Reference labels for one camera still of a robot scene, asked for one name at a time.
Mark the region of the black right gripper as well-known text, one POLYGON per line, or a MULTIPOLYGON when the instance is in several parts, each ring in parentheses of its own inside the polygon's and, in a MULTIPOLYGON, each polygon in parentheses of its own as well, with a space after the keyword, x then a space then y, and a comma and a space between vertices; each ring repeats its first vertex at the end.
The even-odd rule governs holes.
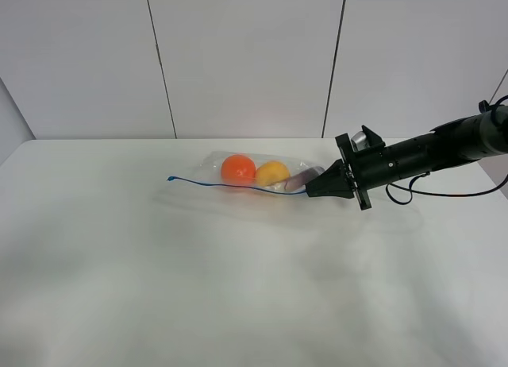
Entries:
POLYGON ((367 134, 370 147, 355 152, 349 135, 337 136, 336 143, 342 159, 335 160, 323 173, 307 183, 306 194, 309 197, 356 197, 362 211, 371 208, 368 191, 388 184, 391 170, 383 139, 366 126, 361 126, 361 131, 367 134), (346 180, 351 188, 342 185, 346 180))

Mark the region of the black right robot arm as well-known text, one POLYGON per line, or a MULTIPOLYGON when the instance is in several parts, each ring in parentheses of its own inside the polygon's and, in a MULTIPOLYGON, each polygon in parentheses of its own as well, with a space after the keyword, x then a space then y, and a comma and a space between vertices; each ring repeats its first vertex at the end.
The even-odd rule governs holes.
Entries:
POLYGON ((432 172, 474 163, 507 152, 507 106, 504 99, 479 104, 479 114, 434 128, 430 133, 387 145, 364 126, 354 137, 336 138, 341 158, 306 184, 309 197, 357 199, 371 208, 368 192, 432 172))

